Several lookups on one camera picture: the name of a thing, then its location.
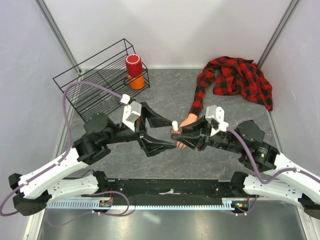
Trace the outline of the glitter nail polish bottle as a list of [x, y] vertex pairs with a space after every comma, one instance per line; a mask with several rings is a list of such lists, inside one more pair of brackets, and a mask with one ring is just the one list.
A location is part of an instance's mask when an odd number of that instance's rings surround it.
[[178, 128], [171, 128], [170, 129], [170, 134], [171, 136], [177, 136], [177, 135], [181, 135], [183, 133], [183, 130], [181, 127], [178, 127]]

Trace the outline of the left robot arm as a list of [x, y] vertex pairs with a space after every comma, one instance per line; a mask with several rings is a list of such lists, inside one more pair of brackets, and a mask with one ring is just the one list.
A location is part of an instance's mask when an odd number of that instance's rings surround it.
[[9, 185], [14, 192], [14, 208], [23, 216], [31, 216], [60, 199], [94, 194], [106, 196], [111, 184], [103, 171], [95, 171], [82, 178], [67, 177], [110, 154], [109, 144], [136, 141], [147, 157], [174, 149], [175, 144], [149, 136], [146, 127], [170, 127], [172, 124], [171, 120], [154, 112], [145, 102], [133, 101], [126, 105], [121, 123], [114, 123], [102, 112], [93, 114], [83, 126], [85, 134], [72, 141], [61, 156], [31, 173], [13, 173], [9, 176]]

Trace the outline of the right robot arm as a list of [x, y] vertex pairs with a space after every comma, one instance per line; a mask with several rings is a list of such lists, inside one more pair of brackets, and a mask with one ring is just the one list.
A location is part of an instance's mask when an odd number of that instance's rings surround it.
[[255, 176], [235, 172], [229, 184], [233, 196], [277, 198], [319, 219], [320, 177], [264, 142], [264, 136], [264, 131], [252, 120], [240, 123], [235, 129], [213, 117], [202, 117], [183, 127], [173, 121], [171, 127], [171, 138], [191, 149], [202, 151], [210, 146], [240, 154], [239, 162], [255, 172]]

